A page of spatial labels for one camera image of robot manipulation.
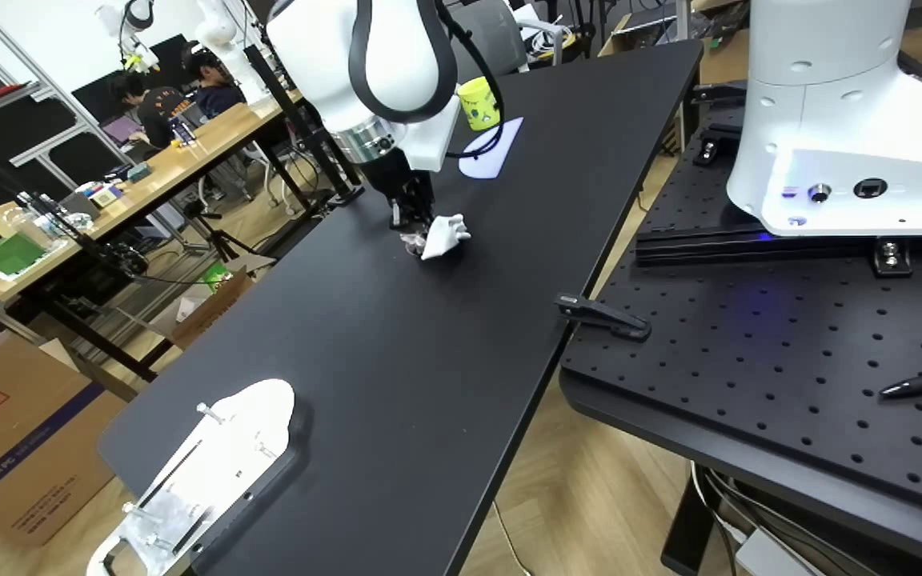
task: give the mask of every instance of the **yellow object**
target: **yellow object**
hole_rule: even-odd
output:
[[[501,125],[501,108],[487,77],[461,84],[458,95],[472,131],[491,131]]]

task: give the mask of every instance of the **floor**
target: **floor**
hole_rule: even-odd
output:
[[[746,37],[730,43],[706,60],[706,80],[737,80],[746,73]],[[644,207],[658,198],[673,168],[659,158],[644,182],[644,195],[629,219],[611,254],[629,246]],[[464,576],[655,576],[673,513],[679,507],[690,464],[642,437],[578,415],[551,381],[526,443],[496,494]],[[0,576],[78,576],[102,534],[119,523],[128,499],[111,481],[53,545],[21,546],[0,536]],[[717,545],[706,560],[706,576],[720,576],[727,556]]]

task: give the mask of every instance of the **black tabletop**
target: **black tabletop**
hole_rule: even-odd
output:
[[[752,229],[727,168],[685,158],[642,232]],[[922,400],[878,400],[922,372],[922,254],[914,279],[872,257],[642,264],[605,303],[655,319],[644,345],[580,328],[571,404],[922,556]]]
[[[496,182],[449,166],[438,211],[474,241],[415,262],[379,193],[334,211],[107,436],[144,488],[196,404],[260,376],[305,395],[308,456],[210,573],[453,573],[535,412],[697,45],[583,60],[502,91],[521,134]]]

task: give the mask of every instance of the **black table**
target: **black table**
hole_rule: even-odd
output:
[[[419,264],[369,193],[334,211],[107,436],[141,494],[196,404],[260,376],[305,395],[308,461],[214,573],[456,573],[548,384],[567,322],[685,94],[697,45],[507,77],[521,134],[496,182],[449,166],[464,254]]]
[[[727,166],[690,158],[642,232],[752,228],[724,195]],[[868,534],[900,555],[895,571],[922,562],[922,400],[878,400],[922,372],[922,257],[914,279],[874,279],[868,257],[642,264],[629,254],[602,301],[658,334],[629,345],[578,328],[565,357],[578,409]]]

